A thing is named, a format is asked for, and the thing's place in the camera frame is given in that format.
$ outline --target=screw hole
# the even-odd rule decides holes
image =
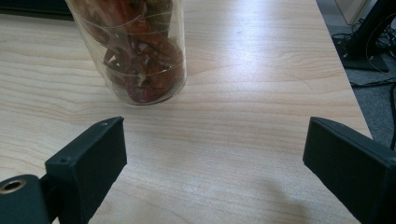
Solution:
[[[0,188],[0,194],[9,194],[23,188],[26,185],[26,181],[23,179],[12,180],[3,185]]]
[[[59,160],[60,163],[66,163],[66,162],[68,162],[68,161],[70,161],[70,158],[61,158],[61,159]]]

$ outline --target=cable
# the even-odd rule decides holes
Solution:
[[[393,117],[393,127],[396,128],[396,105],[395,105],[395,89],[396,84],[393,84],[392,88],[390,89],[390,106],[392,109],[392,117]],[[395,150],[395,143],[396,143],[396,130],[393,130],[393,137],[392,141],[390,142],[390,149]]]
[[[349,82],[349,83],[352,88],[360,89],[360,88],[378,87],[378,86],[386,86],[386,85],[395,84],[396,81],[391,82],[391,80],[393,80],[393,79],[396,79],[396,77],[391,77],[391,78],[387,78],[387,79],[376,81],[376,82],[369,82],[369,83],[365,83],[362,85],[354,83],[354,82]]]
[[[365,84],[356,84],[354,82],[350,82],[350,86],[353,89],[362,89],[362,88],[372,88],[372,87],[380,87],[386,85],[392,85],[389,91],[389,99],[390,99],[390,109],[393,118],[393,136],[390,142],[390,149],[395,150],[396,145],[396,104],[395,104],[395,90],[396,90],[396,81],[391,81],[396,79],[396,77],[387,78],[384,80],[376,81],[376,82],[369,82]]]
[[[359,27],[361,26],[361,24],[363,22],[364,22],[364,19],[360,18],[357,23],[350,26],[350,28],[351,28],[350,34],[347,34],[347,33],[334,34],[334,35],[332,35],[332,38],[340,39],[340,40],[343,40],[344,42],[347,42],[356,33],[356,31],[358,31]],[[394,59],[396,59],[396,44],[394,43],[396,41],[395,33],[396,33],[396,29],[394,29],[390,24],[390,25],[388,25],[388,27],[384,30],[384,32],[381,34],[381,36],[375,42],[375,46],[379,53],[387,53],[390,55],[390,57],[392,57]]]

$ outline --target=light wood surface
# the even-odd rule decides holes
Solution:
[[[302,161],[311,116],[369,135],[315,0],[185,1],[188,80],[119,103],[71,21],[0,15],[0,179],[125,117],[128,165],[91,223],[355,223]]]

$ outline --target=clear plastic jar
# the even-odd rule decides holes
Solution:
[[[182,0],[66,0],[98,72],[122,101],[149,105],[186,80]]]

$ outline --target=black equipment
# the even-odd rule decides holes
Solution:
[[[396,1],[377,0],[359,29],[349,40],[333,38],[332,41],[345,68],[380,70],[388,72],[387,65],[378,53],[376,41],[396,17]]]
[[[303,161],[361,223],[396,223],[396,153],[347,126],[311,118]]]
[[[64,0],[1,0],[0,13],[72,21]]]
[[[0,223],[87,224],[125,166],[123,118],[93,124],[45,162],[47,173],[0,182]]]

